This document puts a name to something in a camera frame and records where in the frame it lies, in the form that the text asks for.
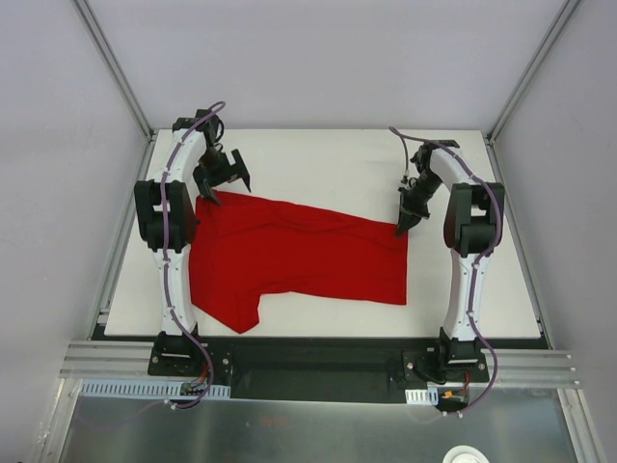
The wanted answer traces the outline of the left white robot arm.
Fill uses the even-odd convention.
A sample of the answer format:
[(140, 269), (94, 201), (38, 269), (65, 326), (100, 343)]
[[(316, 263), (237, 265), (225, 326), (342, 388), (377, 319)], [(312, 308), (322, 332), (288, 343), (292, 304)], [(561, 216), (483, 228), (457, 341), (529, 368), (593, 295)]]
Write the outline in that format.
[(153, 349), (159, 362), (206, 360), (196, 336), (198, 323), (189, 287), (189, 255), (199, 223), (189, 182), (195, 182), (202, 199), (215, 205), (221, 203), (217, 186), (240, 180), (251, 187), (240, 151), (231, 155), (224, 151), (225, 124), (219, 113), (225, 106), (217, 101), (197, 110), (192, 118), (177, 119), (162, 166), (133, 188), (139, 235), (153, 252), (161, 285), (163, 317)]

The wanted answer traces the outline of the red t-shirt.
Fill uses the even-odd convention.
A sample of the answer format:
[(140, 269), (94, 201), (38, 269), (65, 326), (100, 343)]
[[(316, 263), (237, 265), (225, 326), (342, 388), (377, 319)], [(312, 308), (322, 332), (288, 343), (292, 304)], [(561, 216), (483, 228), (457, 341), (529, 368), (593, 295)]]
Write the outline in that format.
[(219, 199), (196, 200), (189, 285), (193, 305), (232, 331), (258, 324), (264, 295), (406, 304), (408, 240), (394, 224), (231, 192)]

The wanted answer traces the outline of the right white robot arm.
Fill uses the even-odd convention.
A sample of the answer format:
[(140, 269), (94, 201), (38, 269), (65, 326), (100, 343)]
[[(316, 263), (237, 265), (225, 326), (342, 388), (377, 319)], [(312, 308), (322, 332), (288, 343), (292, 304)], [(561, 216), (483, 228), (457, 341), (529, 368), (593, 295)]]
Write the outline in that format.
[(417, 176), (401, 179), (395, 234), (430, 218), (429, 201), (440, 187), (449, 192), (443, 241), (452, 261), (448, 308), (434, 351), (412, 362), (419, 378), (443, 384), (457, 371), (482, 363), (489, 344), (480, 333), (481, 293), (490, 257), (503, 233), (504, 186), (477, 176), (453, 140), (427, 140), (406, 160)]

